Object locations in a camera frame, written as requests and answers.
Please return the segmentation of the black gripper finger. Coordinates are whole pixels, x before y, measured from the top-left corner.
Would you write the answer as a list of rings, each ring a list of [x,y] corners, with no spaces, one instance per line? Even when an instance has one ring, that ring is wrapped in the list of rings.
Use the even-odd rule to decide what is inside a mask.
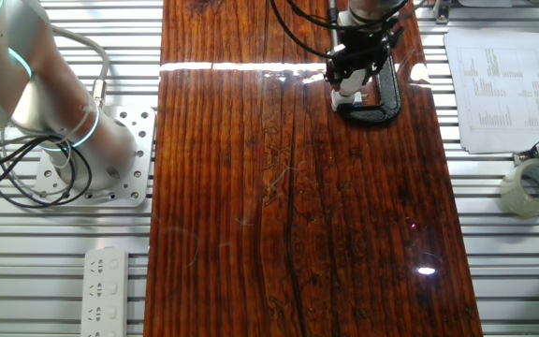
[[[328,82],[331,88],[339,92],[341,89],[342,81],[345,79],[346,71],[344,68],[339,66],[332,59],[327,60],[326,72],[324,74],[325,81]]]
[[[377,54],[374,55],[368,66],[366,67],[367,75],[369,77],[373,77],[380,73],[380,71],[384,68],[387,60],[389,58],[389,54]]]

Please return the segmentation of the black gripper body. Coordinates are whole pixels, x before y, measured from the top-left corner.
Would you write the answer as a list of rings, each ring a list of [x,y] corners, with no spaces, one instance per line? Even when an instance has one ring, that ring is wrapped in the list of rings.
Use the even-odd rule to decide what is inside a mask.
[[[335,51],[332,60],[345,70],[365,69],[371,58],[377,54],[391,54],[403,33],[402,26],[379,29],[374,32],[361,30],[336,30],[339,45],[343,48]]]

